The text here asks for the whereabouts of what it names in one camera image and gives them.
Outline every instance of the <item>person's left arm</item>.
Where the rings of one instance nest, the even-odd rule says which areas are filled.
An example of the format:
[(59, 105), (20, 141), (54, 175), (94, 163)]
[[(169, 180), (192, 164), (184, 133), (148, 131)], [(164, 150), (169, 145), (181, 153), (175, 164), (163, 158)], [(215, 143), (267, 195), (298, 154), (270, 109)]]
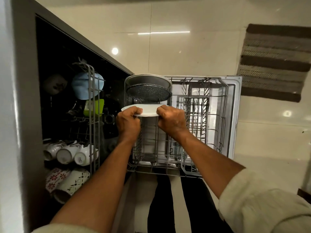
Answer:
[(110, 232), (123, 190), (128, 158), (139, 132), (136, 106), (116, 118), (119, 141), (102, 166), (60, 209), (51, 223), (84, 226), (97, 232)]

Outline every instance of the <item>beige shirt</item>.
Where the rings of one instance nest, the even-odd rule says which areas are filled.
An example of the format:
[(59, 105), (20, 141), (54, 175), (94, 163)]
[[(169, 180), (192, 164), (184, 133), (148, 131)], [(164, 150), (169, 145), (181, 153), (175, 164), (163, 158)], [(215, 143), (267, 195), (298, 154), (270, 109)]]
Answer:
[[(248, 169), (229, 182), (220, 196), (219, 210), (235, 233), (311, 232), (311, 205)], [(33, 233), (96, 232), (85, 227), (50, 224)]]

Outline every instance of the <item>green container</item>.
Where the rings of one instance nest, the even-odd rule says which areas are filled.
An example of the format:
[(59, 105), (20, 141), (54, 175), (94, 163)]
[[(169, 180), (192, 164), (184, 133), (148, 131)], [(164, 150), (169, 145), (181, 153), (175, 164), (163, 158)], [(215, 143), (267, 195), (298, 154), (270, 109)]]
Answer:
[[(98, 111), (98, 100), (95, 100), (95, 114), (101, 116), (103, 113), (103, 108), (104, 108), (104, 99), (99, 99), (99, 111)], [(90, 116), (90, 110), (91, 110), (91, 115), (93, 115), (93, 101), (87, 100), (85, 102), (83, 114), (86, 117)]]

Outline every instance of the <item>person's left hand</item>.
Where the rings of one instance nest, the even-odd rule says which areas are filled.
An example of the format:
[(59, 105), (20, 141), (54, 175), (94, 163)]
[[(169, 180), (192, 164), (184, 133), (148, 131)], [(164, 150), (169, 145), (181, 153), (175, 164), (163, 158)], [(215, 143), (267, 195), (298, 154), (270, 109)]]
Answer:
[(119, 130), (119, 143), (130, 142), (132, 145), (137, 140), (140, 132), (140, 119), (134, 114), (141, 114), (142, 109), (132, 106), (119, 112), (116, 118), (117, 127)]

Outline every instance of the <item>white plate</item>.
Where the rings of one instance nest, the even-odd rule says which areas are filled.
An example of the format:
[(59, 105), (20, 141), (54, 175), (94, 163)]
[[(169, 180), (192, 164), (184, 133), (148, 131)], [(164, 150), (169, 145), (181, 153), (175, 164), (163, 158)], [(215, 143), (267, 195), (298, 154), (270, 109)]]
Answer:
[(137, 117), (155, 117), (158, 116), (156, 113), (156, 110), (158, 107), (162, 106), (161, 104), (136, 104), (136, 105), (128, 105), (125, 106), (121, 109), (121, 111), (132, 107), (132, 106), (137, 106), (138, 108), (142, 108), (142, 113), (141, 114), (135, 114)]

